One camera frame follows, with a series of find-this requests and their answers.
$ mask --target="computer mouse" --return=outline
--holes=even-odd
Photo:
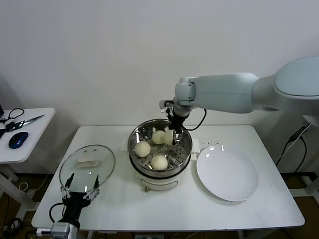
[[[23,143],[25,142],[26,138],[28,138],[28,133],[27,132],[19,132],[16,133],[14,136],[9,141],[9,147],[10,148],[19,148]]]

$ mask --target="robotic arm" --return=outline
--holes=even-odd
[[[161,101],[160,107],[168,113],[176,141],[181,139],[183,122],[196,107],[238,114],[283,110],[319,126],[319,57],[292,61],[264,78],[252,73],[181,78],[174,99]]]

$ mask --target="white plate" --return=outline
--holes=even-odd
[[[244,201],[258,186],[253,163],[225,145],[204,149],[197,159],[197,173],[210,192],[227,201]]]

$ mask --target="table leg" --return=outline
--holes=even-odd
[[[3,173],[6,177],[11,178],[13,182],[16,182],[19,180],[18,176],[16,176],[8,166],[0,166],[0,172]]]
[[[291,195],[294,198],[297,197],[313,197],[317,204],[319,205],[319,178],[315,181],[311,181],[310,177],[302,176],[303,182],[306,184],[305,188],[294,188],[289,189]]]
[[[242,230],[237,231],[237,234],[238,234],[238,239],[244,239],[244,234]]]
[[[86,237],[86,239],[92,239],[93,232],[94,231],[89,231],[88,236]]]
[[[36,206],[36,203],[31,198],[22,193],[2,174],[0,174],[0,189],[7,193],[10,197],[15,199],[17,202],[24,205],[26,208],[34,208]]]

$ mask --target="steamed bun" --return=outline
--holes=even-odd
[[[154,144],[162,144],[164,143],[164,131],[157,130],[152,135],[152,141]]]
[[[168,161],[163,155],[156,155],[151,160],[151,167],[153,170],[165,170],[167,169]]]
[[[135,154],[138,157],[146,157],[151,152],[151,146],[147,142],[139,142],[135,145]]]

